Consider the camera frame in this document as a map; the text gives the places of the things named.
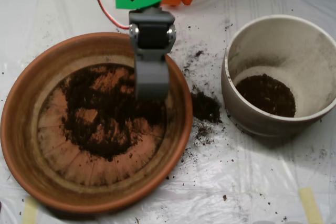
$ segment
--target pot rim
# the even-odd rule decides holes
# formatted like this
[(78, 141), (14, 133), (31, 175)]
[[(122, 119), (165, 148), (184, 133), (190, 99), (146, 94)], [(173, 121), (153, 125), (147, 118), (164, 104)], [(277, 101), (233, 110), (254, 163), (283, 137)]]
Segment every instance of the pot rim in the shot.
[(72, 204), (67, 204), (64, 202), (60, 202), (59, 200), (55, 200), (52, 197), (41, 193), (38, 191), (36, 188), (31, 186), (29, 182), (27, 182), (23, 176), (19, 173), (17, 170), (15, 164), (14, 164), (14, 157), (11, 157), (9, 155), (9, 150), (7, 146), (7, 140), (6, 140), (6, 130), (10, 127), (10, 122), (9, 122), (9, 117), (10, 115), (8, 114), (8, 108), (11, 103), (12, 98), (16, 95), (16, 92), (18, 90), (19, 83), (27, 78), (31, 71), (34, 71), (35, 65), (37, 65), (42, 59), (47, 57), (50, 53), (54, 52), (55, 50), (59, 49), (60, 47), (67, 46), (69, 44), (73, 43), (79, 43), (81, 40), (88, 39), (88, 38), (102, 38), (102, 37), (110, 37), (110, 38), (126, 38), (129, 39), (129, 36), (126, 34), (117, 34), (117, 33), (92, 33), (92, 34), (85, 34), (85, 35), (80, 35), (77, 37), (73, 37), (67, 40), (64, 40), (48, 50), (44, 51), (42, 54), (40, 54), (35, 60), (33, 60), (25, 69), (24, 71), (20, 74), (20, 76), (17, 78), (15, 81), (13, 87), (11, 88), (4, 108), (3, 108), (3, 113), (2, 113), (2, 118), (1, 118), (1, 128), (0, 128), (0, 136), (1, 136), (1, 146), (2, 146), (2, 151), (4, 154), (5, 161), (7, 163), (7, 166), (14, 176), (14, 178), (17, 180), (17, 182), (34, 198), (38, 199), (41, 201), (43, 204), (63, 210), (66, 212), (73, 212), (77, 214), (96, 214), (100, 212), (105, 212), (109, 210), (116, 210), (120, 209), (126, 206), (129, 206), (136, 201), (140, 200), (144, 196), (148, 195), (150, 192), (152, 192), (154, 189), (157, 188), (157, 186), (168, 176), (168, 174), (173, 170), (173, 168), (177, 165), (178, 161), (180, 160), (185, 146), (188, 142), (189, 135), (191, 132), (192, 128), (192, 122), (193, 122), (193, 108), (192, 108), (192, 99), (189, 91), (188, 84), (179, 69), (179, 67), (176, 65), (176, 63), (168, 56), (166, 55), (166, 62), (169, 66), (169, 68), (177, 75), (177, 79), (183, 89), (183, 96), (184, 96), (184, 101), (185, 101), (185, 123), (184, 123), (184, 128), (182, 131), (181, 135), (181, 140), (179, 141), (176, 151), (173, 153), (172, 158), (167, 162), (166, 166), (159, 171), (159, 173), (151, 180), (149, 183), (144, 185), (142, 188), (137, 190), (135, 193), (132, 195), (127, 195), (123, 198), (117, 199), (117, 200), (112, 200), (109, 202), (97, 204), (94, 206), (76, 206)]
[(296, 16), (291, 16), (291, 15), (284, 15), (284, 14), (277, 14), (277, 15), (267, 15), (267, 16), (264, 16), (264, 17), (260, 17), (260, 18), (257, 18), (257, 19), (254, 19), (250, 22), (248, 22), (247, 24), (245, 24), (241, 29), (239, 29), (233, 36), (233, 38), (231, 39), (230, 43), (228, 44), (228, 46), (226, 47), (226, 50), (225, 50), (225, 55), (224, 55), (224, 66), (225, 66), (225, 73), (226, 73), (226, 79), (228, 80), (231, 88), (234, 90), (235, 94), (247, 105), (249, 106), (251, 109), (255, 110), (256, 112), (264, 115), (264, 116), (267, 116), (271, 119), (276, 119), (276, 120), (280, 120), (280, 121), (286, 121), (286, 122), (303, 122), (303, 121), (310, 121), (310, 120), (314, 120), (314, 119), (317, 119), (317, 118), (320, 118), (322, 116), (324, 116), (325, 114), (327, 114), (330, 110), (332, 110), (335, 105), (336, 105), (336, 98), (327, 106), (325, 107), (323, 110), (315, 113), (315, 114), (312, 114), (312, 115), (308, 115), (308, 116), (302, 116), (300, 118), (287, 118), (287, 117), (284, 117), (284, 116), (278, 116), (278, 115), (273, 115), (273, 114), (270, 114), (270, 113), (267, 113), (259, 108), (257, 108), (256, 106), (254, 106), (253, 104), (251, 104), (250, 102), (248, 102), (239, 92), (238, 90), (236, 89), (236, 87), (234, 86), (233, 82), (232, 82), (232, 79), (230, 77), (230, 73), (229, 73), (229, 69), (228, 69), (228, 56), (229, 56), (229, 51), (231, 49), (231, 46), (233, 44), (233, 42), (235, 41), (235, 39), (239, 36), (239, 34), (241, 32), (243, 32), (245, 29), (247, 29), (248, 27), (250, 27), (251, 25), (255, 24), (255, 23), (258, 23), (258, 22), (262, 22), (262, 21), (265, 21), (265, 20), (269, 20), (269, 19), (290, 19), (290, 20), (295, 20), (297, 22), (301, 22), (301, 23), (304, 23), (308, 26), (311, 26), (312, 28), (315, 28), (316, 30), (318, 30), (320, 33), (324, 34), (328, 40), (333, 44), (333, 46), (336, 48), (336, 42), (335, 40), (326, 32), (324, 31), (321, 27), (319, 27), (318, 25), (308, 21), (308, 20), (305, 20), (303, 18), (299, 18), (299, 17), (296, 17)]

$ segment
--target white plastic sheet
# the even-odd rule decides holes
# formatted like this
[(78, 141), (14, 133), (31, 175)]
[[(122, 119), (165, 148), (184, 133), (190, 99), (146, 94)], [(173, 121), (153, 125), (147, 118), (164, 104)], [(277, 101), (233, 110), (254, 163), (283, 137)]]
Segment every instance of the white plastic sheet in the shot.
[[(102, 1), (117, 20), (127, 23), (126, 10), (116, 10), (114, 0)], [(205, 123), (212, 129), (206, 136), (212, 142), (203, 145), (205, 139), (195, 138), (194, 127), (184, 162), (170, 179), (124, 211), (70, 219), (39, 205), (36, 223), (307, 223), (298, 195), (307, 186), (324, 223), (336, 222), (336, 111), (293, 140), (260, 142), (227, 118), (220, 89), (225, 47), (243, 24), (264, 15), (290, 14), (336, 38), (336, 0), (194, 0), (171, 11), (178, 36), (171, 57), (181, 69), (190, 65), (185, 72), (190, 88), (198, 86), (222, 105), (223, 123)], [(0, 0), (1, 111), (16, 78), (36, 56), (67, 38), (99, 31), (117, 29), (96, 0)], [(204, 54), (191, 62), (199, 50)], [(23, 222), (26, 196), (1, 152), (1, 224)]]

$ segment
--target masking tape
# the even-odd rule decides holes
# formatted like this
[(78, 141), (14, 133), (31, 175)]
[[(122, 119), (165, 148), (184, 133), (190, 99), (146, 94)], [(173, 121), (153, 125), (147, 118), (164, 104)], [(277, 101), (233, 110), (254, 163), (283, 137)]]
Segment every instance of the masking tape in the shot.
[(303, 208), (306, 212), (308, 224), (323, 224), (321, 213), (317, 207), (314, 194), (310, 187), (299, 190)]
[(37, 201), (32, 197), (26, 198), (25, 211), (23, 213), (23, 224), (36, 224)]

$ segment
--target red wire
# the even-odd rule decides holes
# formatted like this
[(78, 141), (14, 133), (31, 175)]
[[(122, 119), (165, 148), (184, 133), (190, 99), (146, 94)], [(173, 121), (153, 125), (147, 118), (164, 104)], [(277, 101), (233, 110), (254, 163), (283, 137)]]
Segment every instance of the red wire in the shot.
[(103, 4), (100, 2), (100, 0), (97, 0), (98, 1), (98, 4), (101, 8), (101, 10), (105, 13), (105, 15), (108, 17), (109, 20), (112, 21), (112, 23), (114, 23), (114, 25), (116, 25), (117, 27), (121, 28), (121, 29), (125, 29), (125, 30), (128, 30), (130, 29), (129, 26), (123, 26), (121, 24), (119, 24), (106, 10), (105, 8), (103, 7)]

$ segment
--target soil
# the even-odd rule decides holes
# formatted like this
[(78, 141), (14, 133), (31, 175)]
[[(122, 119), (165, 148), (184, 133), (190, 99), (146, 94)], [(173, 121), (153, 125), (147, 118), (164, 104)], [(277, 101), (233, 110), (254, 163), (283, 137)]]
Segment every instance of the soil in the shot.
[(210, 132), (210, 128), (202, 125), (198, 128), (197, 134), (196, 134), (196, 139), (200, 139), (202, 136), (206, 136)]
[[(60, 84), (67, 101), (62, 118), (67, 140), (91, 155), (112, 161), (137, 143), (134, 120), (166, 125), (164, 102), (139, 102), (134, 96), (134, 69), (103, 64), (80, 69)], [(80, 114), (90, 114), (86, 121)]]
[(248, 102), (267, 113), (287, 118), (295, 115), (295, 100), (290, 89), (266, 74), (248, 77), (236, 88)]
[(195, 54), (195, 57), (199, 57), (200, 55), (202, 55), (204, 53), (204, 51), (200, 50)]
[(221, 105), (211, 98), (207, 97), (203, 92), (191, 94), (193, 100), (193, 114), (194, 117), (203, 121), (208, 120), (211, 123), (222, 123), (220, 120), (219, 109)]

